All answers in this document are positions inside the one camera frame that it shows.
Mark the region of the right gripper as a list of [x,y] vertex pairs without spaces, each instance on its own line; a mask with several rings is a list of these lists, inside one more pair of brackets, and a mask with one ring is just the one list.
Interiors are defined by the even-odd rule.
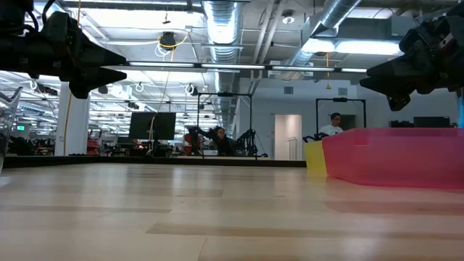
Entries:
[[[400,41],[404,55],[367,69],[360,85],[389,97],[409,96],[415,90],[456,91],[463,87],[463,3],[439,17],[410,29]],[[407,83],[393,78],[407,78]]]

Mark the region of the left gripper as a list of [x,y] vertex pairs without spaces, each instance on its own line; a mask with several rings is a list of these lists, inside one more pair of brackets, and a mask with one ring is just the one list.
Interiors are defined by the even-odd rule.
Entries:
[[27,73],[32,78],[57,76],[69,81],[76,99],[87,99],[92,90],[125,80],[126,73],[103,66],[126,61],[92,42],[66,12],[54,12],[40,31],[30,25],[1,29],[2,70]]

